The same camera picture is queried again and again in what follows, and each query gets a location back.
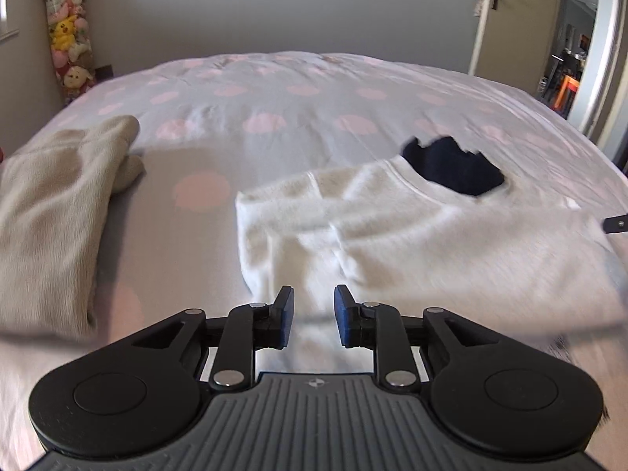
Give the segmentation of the white printed hoodie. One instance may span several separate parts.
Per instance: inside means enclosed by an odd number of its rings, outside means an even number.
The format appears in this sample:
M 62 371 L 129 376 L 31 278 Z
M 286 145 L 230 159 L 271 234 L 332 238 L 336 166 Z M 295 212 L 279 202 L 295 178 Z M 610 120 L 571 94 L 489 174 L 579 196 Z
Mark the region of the white printed hoodie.
M 310 170 L 235 201 L 253 298 L 294 288 L 305 317 L 345 285 L 415 315 L 441 306 L 502 333 L 564 333 L 627 318 L 627 271 L 601 224 L 558 192 L 511 175 L 473 197 L 401 156 Z

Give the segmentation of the orange chair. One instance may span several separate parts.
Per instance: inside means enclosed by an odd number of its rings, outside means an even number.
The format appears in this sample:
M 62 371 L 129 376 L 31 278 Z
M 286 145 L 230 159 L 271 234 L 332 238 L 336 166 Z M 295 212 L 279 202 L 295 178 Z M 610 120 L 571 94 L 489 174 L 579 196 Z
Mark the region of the orange chair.
M 580 82 L 576 78 L 571 75 L 564 75 L 561 79 L 556 97 L 553 99 L 551 108 L 557 113 L 566 115 L 571 109 L 579 86 Z

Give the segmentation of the beige room door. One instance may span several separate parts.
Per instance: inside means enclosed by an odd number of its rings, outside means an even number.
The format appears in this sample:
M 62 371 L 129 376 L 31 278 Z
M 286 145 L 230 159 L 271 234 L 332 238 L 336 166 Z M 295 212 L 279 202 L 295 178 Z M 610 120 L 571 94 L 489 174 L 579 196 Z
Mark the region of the beige room door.
M 555 33 L 560 0 L 481 0 L 469 73 L 535 94 Z

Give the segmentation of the beige folded fleece garment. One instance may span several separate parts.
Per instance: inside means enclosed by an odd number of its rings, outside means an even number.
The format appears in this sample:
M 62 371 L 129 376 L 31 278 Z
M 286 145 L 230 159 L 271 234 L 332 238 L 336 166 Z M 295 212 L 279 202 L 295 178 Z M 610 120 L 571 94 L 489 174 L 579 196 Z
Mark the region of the beige folded fleece garment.
M 100 241 L 112 196 L 144 170 L 129 152 L 139 121 L 38 135 L 1 166 L 1 330 L 94 334 Z

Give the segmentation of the stuffed toy pile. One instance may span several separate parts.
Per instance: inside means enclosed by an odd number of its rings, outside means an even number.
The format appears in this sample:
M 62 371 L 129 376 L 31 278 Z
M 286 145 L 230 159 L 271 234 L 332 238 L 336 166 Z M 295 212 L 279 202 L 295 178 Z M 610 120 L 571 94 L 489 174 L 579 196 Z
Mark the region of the stuffed toy pile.
M 86 0 L 45 0 L 51 60 L 66 105 L 96 84 Z

